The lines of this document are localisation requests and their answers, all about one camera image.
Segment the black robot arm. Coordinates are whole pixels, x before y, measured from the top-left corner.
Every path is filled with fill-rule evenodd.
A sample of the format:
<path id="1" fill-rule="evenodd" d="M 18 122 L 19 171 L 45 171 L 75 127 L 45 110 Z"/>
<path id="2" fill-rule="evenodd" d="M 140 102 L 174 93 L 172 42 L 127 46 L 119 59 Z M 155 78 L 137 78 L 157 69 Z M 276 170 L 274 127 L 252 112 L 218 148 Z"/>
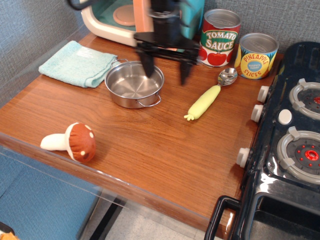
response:
<path id="1" fill-rule="evenodd" d="M 180 82 L 185 84 L 191 69 L 198 63 L 200 45 L 181 33 L 180 0 L 152 0 L 148 15 L 153 31 L 137 32 L 135 47 L 147 77 L 155 70 L 154 58 L 180 63 Z"/>

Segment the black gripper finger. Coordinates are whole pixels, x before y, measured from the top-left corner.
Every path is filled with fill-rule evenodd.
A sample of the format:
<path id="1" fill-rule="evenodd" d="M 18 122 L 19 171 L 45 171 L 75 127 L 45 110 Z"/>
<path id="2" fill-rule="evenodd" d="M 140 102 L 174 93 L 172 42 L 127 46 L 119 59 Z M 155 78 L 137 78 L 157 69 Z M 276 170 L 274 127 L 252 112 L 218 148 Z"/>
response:
<path id="1" fill-rule="evenodd" d="M 193 64 L 190 62 L 183 61 L 180 63 L 180 82 L 181 85 L 184 85 L 187 78 L 190 75 Z"/>
<path id="2" fill-rule="evenodd" d="M 150 78 L 154 72 L 154 57 L 146 52 L 139 52 L 138 53 L 140 57 L 141 64 L 143 66 L 143 69 L 145 71 L 145 75 Z"/>

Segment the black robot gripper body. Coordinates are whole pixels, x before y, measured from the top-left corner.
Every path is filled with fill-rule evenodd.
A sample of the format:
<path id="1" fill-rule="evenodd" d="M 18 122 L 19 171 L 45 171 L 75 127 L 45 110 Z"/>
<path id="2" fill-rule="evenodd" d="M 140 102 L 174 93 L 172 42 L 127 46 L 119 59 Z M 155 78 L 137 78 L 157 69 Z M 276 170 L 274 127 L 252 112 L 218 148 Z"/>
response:
<path id="1" fill-rule="evenodd" d="M 145 65 L 153 65 L 154 58 L 164 58 L 191 65 L 198 63 L 200 46 L 181 33 L 180 11 L 157 12 L 150 10 L 153 31 L 137 32 L 136 52 Z"/>

